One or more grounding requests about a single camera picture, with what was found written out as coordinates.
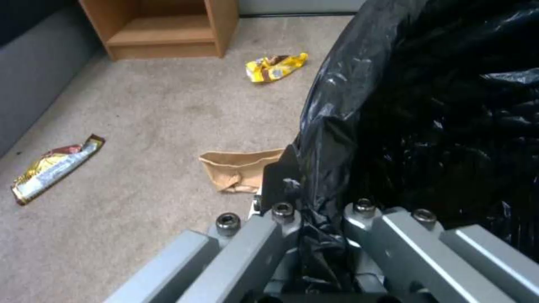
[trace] wrapper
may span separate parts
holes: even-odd
[[[26,172],[14,181],[11,190],[17,203],[26,205],[47,188],[72,172],[94,155],[105,139],[91,135],[84,144],[53,149],[32,163]]]
[[[307,61],[307,53],[299,56],[263,57],[245,64],[245,71],[251,82],[272,82],[299,69]]]

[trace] bolt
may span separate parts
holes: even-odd
[[[253,203],[253,209],[255,211],[260,211],[260,207],[262,206],[262,196],[261,195],[255,195],[253,197],[254,203]]]
[[[288,202],[275,203],[271,207],[273,220],[280,224],[287,224],[294,220],[294,207]]]
[[[361,198],[354,203],[354,212],[360,214],[364,218],[370,218],[374,216],[376,206],[371,202],[371,200],[366,198]]]
[[[225,212],[215,220],[217,233],[224,237],[232,237],[241,227],[241,220],[233,212]]]
[[[432,229],[436,224],[436,215],[427,209],[416,209],[412,212],[412,217],[427,229]]]

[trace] wooden shelf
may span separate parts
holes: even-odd
[[[112,60],[224,56],[238,0],[79,0]]]
[[[129,22],[107,41],[108,46],[214,42],[206,15],[147,17]]]

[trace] plastic bag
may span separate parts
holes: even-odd
[[[352,290],[344,206],[428,208],[539,258],[536,1],[367,0],[322,64],[295,148],[306,289]]]

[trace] chocolate bar wrapper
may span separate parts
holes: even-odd
[[[299,56],[263,57],[245,64],[245,71],[251,82],[272,82],[299,69],[307,61],[307,53]]]
[[[83,144],[53,149],[32,163],[11,190],[17,203],[26,205],[94,155],[105,139],[91,135]]]

